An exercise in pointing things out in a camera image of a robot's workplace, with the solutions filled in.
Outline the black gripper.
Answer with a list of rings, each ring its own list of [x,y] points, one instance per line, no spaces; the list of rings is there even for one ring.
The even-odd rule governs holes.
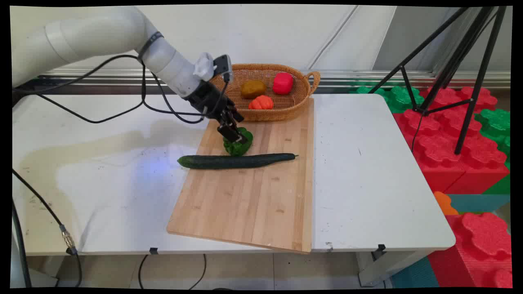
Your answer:
[[[226,80],[220,90],[211,82],[200,81],[197,88],[186,96],[185,100],[204,117],[218,120],[220,124],[217,131],[224,139],[244,144],[247,138],[237,126],[237,123],[242,122],[244,118],[237,112],[234,102],[225,94],[228,84]]]

